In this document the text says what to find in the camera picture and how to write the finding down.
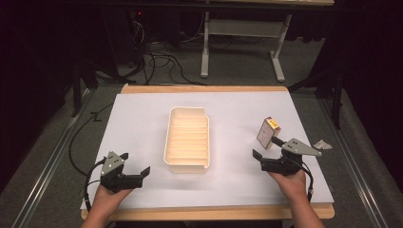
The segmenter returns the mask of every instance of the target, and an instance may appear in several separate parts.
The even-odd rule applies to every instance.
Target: black cable
[[[310,178],[310,183],[308,186],[308,193],[307,193],[307,198],[308,201],[311,202],[311,198],[312,195],[314,194],[314,177],[312,176],[311,170],[309,169],[308,165],[306,165],[306,163],[302,163],[304,164],[307,168],[304,168],[303,166],[301,166],[300,164],[296,163],[295,161],[288,159],[287,161],[292,162],[293,164],[297,165],[300,169],[302,169],[302,171],[304,171]]]
[[[165,60],[168,61],[168,62],[167,62],[166,64],[164,64],[163,66],[159,66],[159,67],[167,66],[168,63],[173,63],[173,64],[174,64],[173,67],[175,67],[176,65],[178,65],[178,67],[180,68],[181,77],[186,81],[186,83],[179,83],[179,84],[192,84],[192,85],[199,85],[199,86],[207,86],[206,84],[203,84],[203,83],[193,82],[193,81],[188,80],[188,79],[183,75],[183,68],[182,68],[181,64],[179,63],[178,59],[177,59],[174,55],[165,54],[165,53],[161,53],[161,52],[158,52],[157,54],[152,54],[151,51],[149,51],[149,53],[146,53],[146,54],[147,54],[147,55],[151,55],[151,57],[153,58],[153,60],[151,60],[151,61],[154,62],[154,66],[153,66],[153,67],[156,67],[156,66],[155,66],[155,60],[156,60],[156,59],[165,59]],[[169,71],[169,76],[171,77],[172,81],[174,81],[175,83],[177,83],[175,80],[173,80],[173,78],[172,78],[172,76],[171,76],[171,72],[172,72],[173,67],[171,67],[171,69],[170,69],[170,71]]]
[[[269,39],[268,37],[253,37],[253,38],[256,38],[256,41],[239,40],[236,37],[233,37],[232,39],[238,44],[245,44],[245,45],[255,45],[258,43],[262,43]]]
[[[101,180],[91,181],[88,185],[91,185],[92,183],[94,183],[94,182],[99,182],[99,181],[101,181]]]
[[[198,48],[204,45],[204,40],[201,40],[203,36],[199,36],[193,40],[189,40],[186,42],[181,43],[183,46],[190,47],[190,48]]]
[[[91,210],[91,202],[89,201],[89,195],[88,195],[88,186],[90,185],[89,183],[89,179],[91,179],[91,175],[92,175],[92,171],[94,171],[94,169],[100,165],[100,164],[104,164],[106,161],[106,158],[103,158],[102,160],[96,162],[88,171],[88,173],[86,174],[86,184],[84,185],[84,201],[86,203],[86,209],[89,212]]]
[[[101,80],[104,80],[104,81],[107,81],[107,82],[119,81],[119,82],[123,82],[123,83],[133,84],[133,83],[136,83],[136,81],[131,81],[131,80],[128,80],[127,78],[138,74],[144,68],[144,65],[145,65],[144,58],[142,58],[139,61],[139,63],[137,64],[137,67],[135,69],[133,69],[132,71],[128,72],[127,74],[125,74],[125,75],[122,75],[122,76],[118,75],[118,76],[115,76],[115,77],[111,77],[110,75],[107,74],[109,77],[105,77],[105,76],[100,75],[99,73],[95,73],[95,76],[98,79],[101,79]]]
[[[92,117],[90,117],[85,123],[83,123],[83,125],[80,126],[80,128],[76,131],[76,133],[74,133],[73,137],[71,138],[70,144],[68,146],[68,158],[70,160],[71,165],[74,167],[75,170],[77,170],[77,172],[79,172],[80,174],[82,174],[83,176],[86,176],[86,172],[84,172],[83,170],[81,170],[75,163],[74,160],[72,158],[72,154],[71,154],[71,147],[74,143],[75,138],[77,137],[78,133],[80,133],[80,131],[90,122],[92,121],[97,115],[99,115],[101,112],[103,112],[105,109],[107,109],[108,107],[112,106],[113,103],[108,104],[107,106],[103,107],[101,110],[99,110],[98,112],[93,112],[91,114],[93,114]]]
[[[146,74],[146,72],[145,72],[145,67],[143,68],[143,74],[144,74],[144,78],[145,78],[145,85],[147,84],[147,82],[148,82],[148,78],[147,78],[147,74]]]
[[[151,61],[153,62],[153,66],[152,66],[152,71],[151,71],[151,75],[149,78],[147,78],[146,74],[145,74],[145,64],[144,64],[144,77],[145,77],[145,85],[149,86],[149,83],[152,79],[152,77],[154,76],[154,71],[155,71],[155,58],[154,55],[152,54],[151,50],[150,50],[150,46],[147,46],[147,50],[148,50],[148,54],[151,56]]]
[[[215,49],[215,50],[225,50],[225,49],[231,47],[232,44],[233,44],[233,42],[234,42],[234,40],[231,39],[231,38],[224,39],[224,42],[226,42],[227,40],[229,40],[229,44],[227,44],[225,47],[213,47],[213,46],[211,46],[211,45],[209,45],[208,47],[209,47],[209,48],[212,48],[212,49]]]
[[[148,43],[148,44],[149,44],[148,50],[149,50],[149,51],[152,51],[152,52],[159,52],[159,51],[162,51],[162,50],[166,49],[166,42],[156,41],[156,42],[150,42],[150,43]],[[158,45],[158,44],[163,44],[163,47],[160,47],[160,48],[158,48],[158,49],[151,50],[151,46],[152,46],[152,45]]]

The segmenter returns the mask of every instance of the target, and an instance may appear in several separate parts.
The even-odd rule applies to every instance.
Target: white paper sheet
[[[175,106],[203,107],[210,120],[211,163],[205,174],[173,174],[163,161],[169,114]],[[278,146],[266,151],[257,140],[261,124],[269,116],[281,127],[280,139],[296,138],[309,144],[286,91],[119,94],[97,161],[109,151],[127,152],[125,174],[140,174],[151,166],[143,188],[135,189],[121,208],[284,203],[276,182],[252,157],[252,149],[265,158],[280,156]],[[334,202],[317,159],[303,156],[303,160],[315,179],[312,202]],[[100,172],[101,167],[95,169],[91,180],[98,180]],[[97,186],[88,187],[91,201]]]

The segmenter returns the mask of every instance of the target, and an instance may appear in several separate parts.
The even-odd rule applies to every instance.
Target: gray carpet
[[[200,43],[183,44],[181,47],[156,44],[151,46],[151,49],[156,55],[158,52],[175,55],[182,65],[183,75],[190,81],[212,86],[290,86],[307,77],[322,45],[322,42],[304,44],[300,40],[286,42],[280,54],[286,82],[279,84],[275,80],[274,70],[267,55],[268,47],[273,46],[274,42],[264,40],[256,43],[256,41],[256,39],[239,38],[228,48],[223,48],[228,44],[225,40],[218,39],[213,42],[214,48],[210,50],[208,79],[200,78],[202,57]],[[149,64],[153,64],[149,56],[146,56],[146,63],[145,72],[149,76],[152,72]],[[172,78],[169,76],[169,70],[173,64],[170,62],[165,65],[166,63],[166,59],[163,58],[156,60],[156,69],[150,83],[154,85],[172,84],[174,81],[184,82],[178,66],[171,71]],[[125,66],[120,67],[122,73],[129,70]],[[145,82],[142,72],[132,79],[136,79],[139,85]],[[76,119],[75,130],[92,116],[91,112],[99,111],[113,102],[121,88],[121,84],[100,80],[99,88],[86,95],[88,103],[80,117]],[[324,151],[324,156],[318,158],[335,198],[336,216],[325,219],[326,226],[402,227],[402,217],[398,215],[403,211],[402,194],[377,156],[347,95],[343,93],[343,107],[340,112],[341,130],[337,131],[329,122],[325,105],[328,102],[316,99],[312,91],[311,88],[303,88],[293,93],[292,97],[310,142],[324,140],[333,146],[333,149]],[[33,205],[35,210],[26,219],[26,225],[27,227],[79,227],[81,225],[79,208],[83,198],[85,178],[72,167],[68,159],[69,142],[64,146],[57,144],[69,123],[74,121],[70,117],[73,113],[71,97],[70,91],[66,96],[67,104],[48,121],[26,160],[2,192],[0,227],[12,226],[52,152],[58,147],[63,147],[63,156],[55,172],[51,173],[51,181],[44,184],[46,190],[43,195],[38,196],[40,200],[37,205]],[[98,115],[97,119],[101,120],[100,122],[89,122],[74,139],[71,147],[72,156],[77,166],[83,170],[87,171],[95,162],[110,110],[111,107]],[[349,164],[343,154],[345,145],[340,143],[340,136],[353,152],[363,180],[372,190],[371,193],[385,219],[385,222],[381,222],[380,225],[373,221],[368,206],[363,203],[362,195],[357,191],[359,187],[349,171]],[[285,220],[283,227],[289,227],[290,224],[291,221]]]

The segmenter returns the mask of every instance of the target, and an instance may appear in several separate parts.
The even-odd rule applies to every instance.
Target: white table
[[[256,137],[271,116],[278,135],[309,143],[290,94],[270,86],[126,86],[117,96],[97,161],[109,151],[128,152],[124,173],[151,173],[112,216],[114,220],[290,219],[277,184],[252,157],[278,158],[279,147],[265,151]],[[173,174],[163,161],[169,111],[201,106],[210,119],[211,164],[205,174]],[[320,218],[335,214],[326,181],[315,157],[304,156],[315,177],[312,204]],[[95,169],[92,180],[100,177]],[[88,188],[93,199],[97,184]],[[83,218],[87,211],[82,206]]]

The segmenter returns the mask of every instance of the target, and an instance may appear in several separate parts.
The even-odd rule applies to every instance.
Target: metal rail
[[[84,92],[84,105],[66,127],[61,139],[54,148],[53,153],[48,160],[48,163],[42,171],[41,176],[32,188],[32,191],[30,192],[24,206],[22,207],[20,213],[18,214],[11,227],[28,227],[29,221],[33,213],[35,212],[39,201],[47,190],[48,184],[50,183],[50,180],[53,177],[53,174],[56,171],[60,160],[63,158],[63,150],[67,142],[71,139],[71,133],[74,129],[74,126],[77,124],[81,114],[83,113],[83,110],[85,109],[92,96],[93,92],[90,92],[89,89]]]
[[[341,132],[336,129],[334,122],[331,119],[331,110],[325,100],[318,100],[319,106],[322,111],[325,113],[325,117],[335,132],[336,139],[341,147],[341,155],[342,159],[345,161],[346,168],[352,177],[353,183],[355,184],[355,188],[358,192],[358,195],[361,197],[362,203],[364,204],[365,209],[371,219],[375,228],[387,228],[389,227],[386,223],[386,220],[383,218],[381,211],[379,210],[376,200],[374,198],[374,194],[365,181],[364,177],[359,170],[357,163],[355,162],[355,158],[349,149],[348,144],[344,140]]]

